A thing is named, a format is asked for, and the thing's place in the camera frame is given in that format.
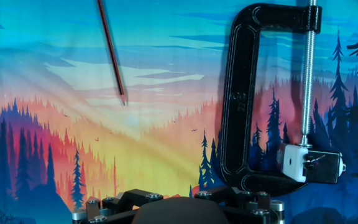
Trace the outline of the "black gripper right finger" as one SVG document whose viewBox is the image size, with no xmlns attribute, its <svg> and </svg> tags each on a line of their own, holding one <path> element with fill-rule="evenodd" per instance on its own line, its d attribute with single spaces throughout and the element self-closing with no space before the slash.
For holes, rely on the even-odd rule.
<svg viewBox="0 0 358 224">
<path fill-rule="evenodd" d="M 226 186 L 202 190 L 194 198 L 209 200 L 218 205 L 229 224 L 284 224 L 285 207 L 272 200 L 267 192 L 241 191 Z"/>
</svg>

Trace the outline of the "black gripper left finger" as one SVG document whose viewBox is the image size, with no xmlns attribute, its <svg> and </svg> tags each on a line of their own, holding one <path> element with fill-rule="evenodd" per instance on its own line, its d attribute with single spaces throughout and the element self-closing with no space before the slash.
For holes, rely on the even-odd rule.
<svg viewBox="0 0 358 224">
<path fill-rule="evenodd" d="M 121 192 L 117 197 L 106 197 L 102 200 L 90 197 L 85 208 L 71 213 L 72 224 L 132 223 L 142 205 L 159 200 L 163 200 L 163 195 L 139 189 Z"/>
</svg>

